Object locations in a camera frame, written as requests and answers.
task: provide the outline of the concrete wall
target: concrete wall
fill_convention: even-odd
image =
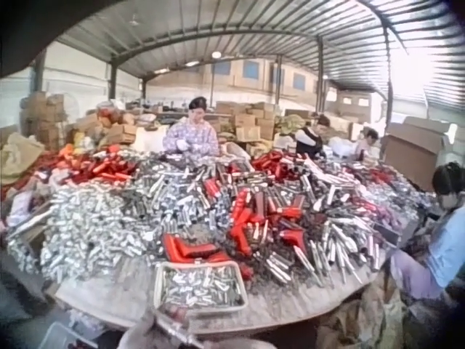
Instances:
[[[251,61],[259,65],[259,78],[248,79],[244,77],[244,65]],[[272,66],[275,64],[269,60],[236,60],[232,61],[229,75],[215,74],[213,105],[217,100],[233,100],[236,102],[275,101],[276,85],[272,79]],[[281,109],[297,108],[298,105],[313,111],[316,104],[317,76],[310,71],[305,71],[292,65],[283,65],[284,79],[281,89]],[[185,90],[194,91],[194,95],[203,95],[207,99],[211,91],[212,67],[205,65],[198,67],[198,71],[177,71],[159,76],[149,82],[147,87],[147,98],[151,102],[158,100],[165,104],[173,102],[178,106],[180,100],[188,103],[189,95],[183,95]],[[304,90],[295,88],[294,74],[305,78]],[[337,94],[336,100],[330,96],[327,98],[326,110],[345,116],[360,118],[362,122],[369,121],[370,117],[370,94],[360,92],[342,92]],[[344,98],[349,98],[352,104],[344,103]],[[368,100],[368,106],[360,106],[360,99]]]
[[[31,69],[27,68],[0,80],[0,128],[20,126],[20,101],[30,93],[31,77]],[[65,95],[65,110],[71,122],[108,99],[109,78],[110,67],[101,60],[58,42],[47,48],[42,89]],[[116,97],[140,97],[139,79],[118,71]]]

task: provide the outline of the metal pole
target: metal pole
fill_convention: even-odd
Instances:
[[[323,66],[323,40],[320,36],[317,37],[318,46],[318,82],[317,82],[317,105],[315,110],[317,113],[322,113],[324,107],[321,105],[321,100],[325,94],[323,91],[323,77],[324,77],[324,66]]]
[[[44,89],[44,69],[45,69],[45,56],[47,49],[38,54],[32,64],[33,78],[31,80],[31,92],[38,92]]]
[[[278,55],[276,57],[276,93],[275,93],[275,105],[279,105],[279,99],[281,98],[281,79],[282,79],[282,71],[283,71],[283,56]]]
[[[118,66],[114,63],[110,65],[110,80],[108,81],[108,99],[114,100],[116,98],[116,75]]]
[[[142,90],[140,91],[140,97],[144,100],[147,99],[147,80],[142,80]]]
[[[213,63],[211,65],[210,108],[213,108],[213,91],[215,88],[215,68],[216,68],[216,63]]]
[[[384,129],[384,134],[391,124],[392,120],[392,103],[394,102],[394,90],[392,87],[392,60],[391,60],[391,45],[389,42],[389,33],[387,27],[383,24],[383,34],[384,34],[384,43],[386,45],[386,58],[387,58],[387,104],[386,104],[386,128]],[[384,152],[386,150],[386,142],[383,142],[381,147],[380,158],[384,157]]]

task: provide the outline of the woman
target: woman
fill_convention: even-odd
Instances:
[[[205,120],[206,99],[194,98],[189,103],[189,118],[173,125],[163,139],[165,151],[192,152],[200,156],[218,156],[217,133]]]
[[[432,185],[444,214],[418,262],[404,251],[391,258],[396,284],[413,299],[437,299],[465,264],[465,175],[457,163],[439,166]]]
[[[371,147],[378,139],[378,132],[374,129],[369,129],[366,132],[365,137],[357,142],[357,147],[355,149],[355,160],[363,161],[365,156],[369,155]]]
[[[311,159],[317,156],[324,156],[323,139],[331,122],[328,117],[321,115],[313,126],[306,125],[296,132],[296,153],[307,154]]]

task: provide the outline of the worker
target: worker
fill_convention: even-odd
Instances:
[[[355,149],[354,158],[356,161],[363,161],[363,159],[370,154],[371,147],[379,139],[378,132],[374,129],[369,129],[365,137],[359,140]]]
[[[205,120],[206,99],[194,98],[189,103],[188,119],[173,125],[163,139],[165,151],[191,152],[200,156],[218,156],[217,133]]]
[[[317,156],[324,156],[323,139],[331,123],[327,116],[320,115],[316,123],[311,126],[310,123],[296,132],[296,153],[307,154],[311,159]]]
[[[423,257],[416,261],[399,250],[390,262],[396,284],[415,300],[437,299],[465,264],[464,169],[457,163],[439,166],[432,186],[444,214],[431,233]]]
[[[161,309],[183,328],[188,328],[186,310],[173,306],[164,306]],[[163,335],[162,331],[154,326],[155,314],[148,310],[142,317],[142,320],[129,329],[121,338],[118,349],[175,349],[176,345],[170,338]],[[223,340],[221,342],[204,342],[205,349],[275,349],[274,345],[259,340],[250,340],[246,338],[235,338],[233,340]]]

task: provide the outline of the floral shirt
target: floral shirt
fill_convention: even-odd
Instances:
[[[202,156],[218,156],[219,145],[217,132],[206,121],[195,125],[192,122],[178,122],[173,125],[163,139],[165,151],[175,151],[176,141],[185,140],[190,145],[198,145],[198,152]]]

